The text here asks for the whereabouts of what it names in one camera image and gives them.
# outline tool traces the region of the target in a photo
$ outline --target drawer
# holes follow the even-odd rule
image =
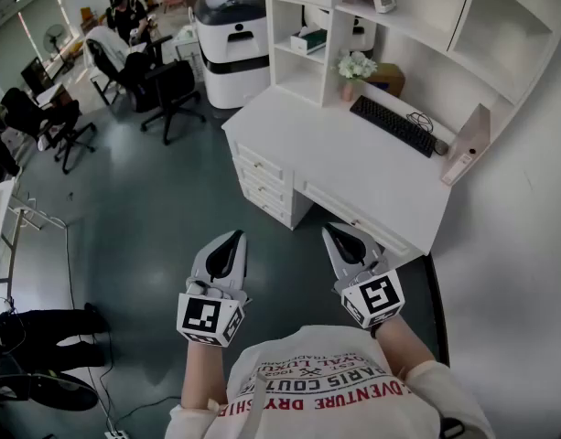
[[[240,182],[242,185],[243,195],[250,200],[254,205],[263,211],[265,211],[268,215],[273,218],[276,218],[282,224],[290,228],[290,214],[284,210],[278,209],[270,202],[268,202],[265,197],[262,196],[257,190],[248,187],[245,183]]]
[[[382,244],[383,247],[397,255],[403,257],[410,252],[409,247],[395,238],[389,231],[385,230],[382,226],[373,220],[366,219],[351,207],[346,205],[340,199],[332,197],[327,192],[324,192],[318,187],[313,186],[308,181],[303,181],[297,187],[300,192],[309,197],[315,203],[327,209],[334,215],[337,215],[342,220],[348,222],[351,226],[355,226],[358,230],[362,230],[370,234],[376,242]]]
[[[230,148],[234,157],[244,161],[246,169],[253,171],[257,176],[271,180],[278,188],[286,191],[292,190],[291,172],[231,138]]]
[[[240,182],[260,192],[272,205],[276,205],[288,213],[292,211],[292,194],[276,189],[270,184],[270,181],[265,181],[256,174],[253,174],[252,170],[248,170],[243,166],[241,160],[234,158],[233,163],[235,164]]]

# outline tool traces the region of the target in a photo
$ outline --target potted plant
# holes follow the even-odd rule
[[[371,76],[377,69],[378,64],[365,57],[361,52],[355,51],[344,54],[338,64],[339,75],[345,78],[345,85],[341,92],[344,101],[353,99],[354,82]]]

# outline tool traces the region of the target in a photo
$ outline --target white flower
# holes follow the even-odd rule
[[[339,74],[347,79],[363,79],[376,71],[377,64],[356,50],[351,55],[345,53],[339,61],[338,68]]]

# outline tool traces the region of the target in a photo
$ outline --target computer monitor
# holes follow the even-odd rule
[[[32,90],[34,96],[38,96],[41,92],[52,88],[54,83],[42,66],[40,59],[36,57],[30,64],[22,70],[22,78],[26,82],[28,88]]]

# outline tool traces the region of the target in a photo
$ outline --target pink vase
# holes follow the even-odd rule
[[[345,85],[343,86],[343,91],[341,92],[341,98],[345,102],[349,102],[353,100],[353,81],[345,81]]]

